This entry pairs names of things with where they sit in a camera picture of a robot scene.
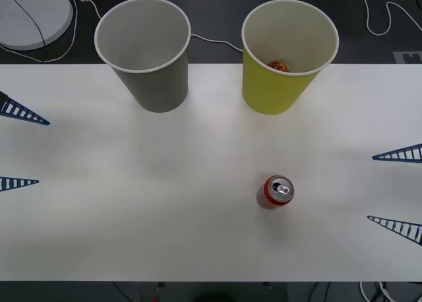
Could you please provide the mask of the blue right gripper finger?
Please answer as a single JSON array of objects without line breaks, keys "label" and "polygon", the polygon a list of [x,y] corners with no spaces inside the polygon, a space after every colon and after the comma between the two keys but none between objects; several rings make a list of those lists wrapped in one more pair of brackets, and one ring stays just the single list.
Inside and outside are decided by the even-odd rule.
[{"label": "blue right gripper finger", "polygon": [[377,154],[372,157],[372,160],[420,164],[421,144],[414,144],[412,146],[398,148],[395,150]]},{"label": "blue right gripper finger", "polygon": [[381,218],[378,216],[367,216],[367,219],[421,246],[421,224]]}]

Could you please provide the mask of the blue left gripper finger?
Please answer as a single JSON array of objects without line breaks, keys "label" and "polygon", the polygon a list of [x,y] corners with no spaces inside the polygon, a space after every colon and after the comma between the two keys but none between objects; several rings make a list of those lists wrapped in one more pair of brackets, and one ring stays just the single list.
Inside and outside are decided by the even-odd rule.
[{"label": "blue left gripper finger", "polygon": [[13,189],[18,189],[21,187],[28,187],[39,183],[39,180],[36,179],[23,179],[15,177],[0,177],[0,191],[10,191]]},{"label": "blue left gripper finger", "polygon": [[1,92],[1,116],[28,121],[41,125],[49,125],[50,122],[38,115],[26,106],[16,102],[4,92]]}]

